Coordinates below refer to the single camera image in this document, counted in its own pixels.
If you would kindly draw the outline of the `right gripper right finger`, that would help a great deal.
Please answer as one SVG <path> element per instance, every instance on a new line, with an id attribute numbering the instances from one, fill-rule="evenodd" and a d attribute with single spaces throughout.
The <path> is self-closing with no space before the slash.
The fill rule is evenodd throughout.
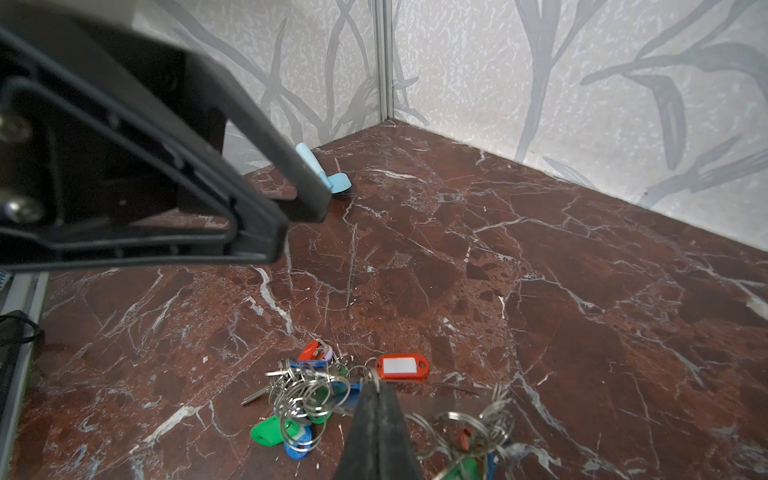
<path id="1" fill-rule="evenodd" d="M 379 386 L 378 430 L 379 479 L 422 479 L 423 474 L 411 446 L 410 431 L 394 389 Z"/>

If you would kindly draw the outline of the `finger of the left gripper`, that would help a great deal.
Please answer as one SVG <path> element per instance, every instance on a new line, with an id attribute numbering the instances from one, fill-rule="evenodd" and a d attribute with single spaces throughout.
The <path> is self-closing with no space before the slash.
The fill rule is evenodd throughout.
<path id="1" fill-rule="evenodd" d="M 276 261 L 290 204 L 223 159 L 228 123 L 289 172 L 289 145 L 205 56 L 98 23 L 3 24 L 2 265 Z"/>
<path id="2" fill-rule="evenodd" d="M 149 138 L 143 158 L 177 185 L 177 206 L 230 224 L 321 223 L 331 190 L 283 138 L 231 73 L 211 57 L 135 34 L 132 75 L 150 92 L 131 105 Z M 294 198 L 254 190 L 221 156 L 232 122 L 296 189 Z"/>

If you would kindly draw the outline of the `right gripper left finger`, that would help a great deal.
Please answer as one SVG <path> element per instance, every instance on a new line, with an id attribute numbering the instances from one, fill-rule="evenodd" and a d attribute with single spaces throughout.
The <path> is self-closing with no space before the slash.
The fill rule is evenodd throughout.
<path id="1" fill-rule="evenodd" d="M 366 383 L 361 387 L 352 425 L 334 479 L 379 478 L 378 430 L 379 392 L 375 385 Z"/>

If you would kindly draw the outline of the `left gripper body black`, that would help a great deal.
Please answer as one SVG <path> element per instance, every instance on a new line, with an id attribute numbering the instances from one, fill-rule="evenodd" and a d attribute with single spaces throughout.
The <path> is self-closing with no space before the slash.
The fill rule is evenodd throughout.
<path id="1" fill-rule="evenodd" d="M 142 227 L 177 185 L 142 156 L 150 92 L 75 19 L 1 7 L 1 265 L 55 270 L 216 263 L 228 235 Z"/>

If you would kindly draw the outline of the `metal key ring plate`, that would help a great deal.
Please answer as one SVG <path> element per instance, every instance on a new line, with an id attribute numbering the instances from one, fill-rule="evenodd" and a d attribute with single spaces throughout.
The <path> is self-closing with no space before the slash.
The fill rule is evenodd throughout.
<path id="1" fill-rule="evenodd" d="M 294 459 L 319 448 L 332 416 L 350 416 L 338 479 L 420 479 L 422 463 L 434 455 L 445 459 L 437 479 L 492 478 L 515 426 L 507 386 L 495 385 L 477 413 L 403 408 L 394 383 L 420 383 L 429 372 L 421 354 L 359 361 L 314 338 L 298 356 L 280 360 L 241 403 L 268 401 L 272 414 L 252 427 L 251 438 L 283 445 Z"/>

